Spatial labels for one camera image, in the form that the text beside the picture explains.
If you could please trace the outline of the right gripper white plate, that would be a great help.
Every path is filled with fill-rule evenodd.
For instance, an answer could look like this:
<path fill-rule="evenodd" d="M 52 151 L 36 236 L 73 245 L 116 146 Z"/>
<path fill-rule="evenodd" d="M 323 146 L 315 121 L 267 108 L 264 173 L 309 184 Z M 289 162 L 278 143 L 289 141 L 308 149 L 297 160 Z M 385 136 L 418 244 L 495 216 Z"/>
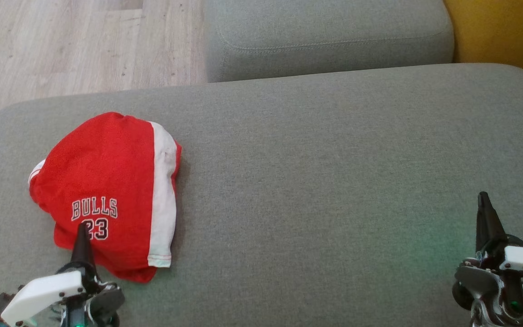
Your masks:
<path fill-rule="evenodd" d="M 478 194 L 476 255 L 457 267 L 456 303 L 469 327 L 523 327 L 523 240 L 506 234 L 488 193 Z"/>

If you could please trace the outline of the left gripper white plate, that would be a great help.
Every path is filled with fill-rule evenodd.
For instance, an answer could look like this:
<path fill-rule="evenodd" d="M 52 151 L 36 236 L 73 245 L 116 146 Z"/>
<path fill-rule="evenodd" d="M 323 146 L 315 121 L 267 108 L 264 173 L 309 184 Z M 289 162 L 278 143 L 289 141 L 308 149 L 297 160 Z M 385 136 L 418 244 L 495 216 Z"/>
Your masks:
<path fill-rule="evenodd" d="M 89 228 L 78 226 L 71 263 L 54 275 L 36 278 L 15 294 L 2 294 L 0 327 L 37 327 L 35 316 L 51 310 L 59 327 L 119 327 L 118 310 L 125 303 L 116 283 L 96 273 Z"/>

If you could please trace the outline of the small grey sofa seat cushion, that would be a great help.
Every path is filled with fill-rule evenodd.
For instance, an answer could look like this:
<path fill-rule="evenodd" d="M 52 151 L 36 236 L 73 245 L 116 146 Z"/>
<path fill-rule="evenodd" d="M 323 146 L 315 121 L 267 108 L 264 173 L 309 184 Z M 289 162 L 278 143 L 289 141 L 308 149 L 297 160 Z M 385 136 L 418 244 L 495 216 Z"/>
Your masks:
<path fill-rule="evenodd" d="M 446 64 L 444 0 L 205 0 L 207 80 Z"/>

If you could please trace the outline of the large grey sofa seat cushion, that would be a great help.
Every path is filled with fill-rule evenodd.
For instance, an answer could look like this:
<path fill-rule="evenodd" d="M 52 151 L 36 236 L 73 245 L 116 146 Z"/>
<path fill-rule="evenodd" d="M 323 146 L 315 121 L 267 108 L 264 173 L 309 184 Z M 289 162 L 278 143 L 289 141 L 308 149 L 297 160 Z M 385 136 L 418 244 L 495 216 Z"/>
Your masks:
<path fill-rule="evenodd" d="M 0 110 L 0 293 L 70 258 L 28 176 L 104 112 L 182 146 L 172 267 L 123 327 L 468 327 L 477 197 L 523 240 L 523 69 L 442 64 L 86 94 Z"/>

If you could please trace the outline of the yellow sofa backrest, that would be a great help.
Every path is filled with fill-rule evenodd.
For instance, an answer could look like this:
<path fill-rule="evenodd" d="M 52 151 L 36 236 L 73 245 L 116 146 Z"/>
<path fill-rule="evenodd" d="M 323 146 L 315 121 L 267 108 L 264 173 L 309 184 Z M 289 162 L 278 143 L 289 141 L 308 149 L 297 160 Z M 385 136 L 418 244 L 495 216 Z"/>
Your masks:
<path fill-rule="evenodd" d="M 523 0 L 444 0 L 455 38 L 454 61 L 523 69 Z"/>

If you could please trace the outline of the red Bulls basketball shorts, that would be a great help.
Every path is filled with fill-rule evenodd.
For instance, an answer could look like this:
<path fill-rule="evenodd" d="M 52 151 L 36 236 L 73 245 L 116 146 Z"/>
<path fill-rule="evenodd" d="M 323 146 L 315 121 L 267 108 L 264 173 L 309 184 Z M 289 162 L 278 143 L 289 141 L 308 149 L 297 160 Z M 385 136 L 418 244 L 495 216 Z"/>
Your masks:
<path fill-rule="evenodd" d="M 182 147 L 155 122 L 108 112 L 79 125 L 29 175 L 32 200 L 73 248 L 85 228 L 96 263 L 148 283 L 172 264 Z"/>

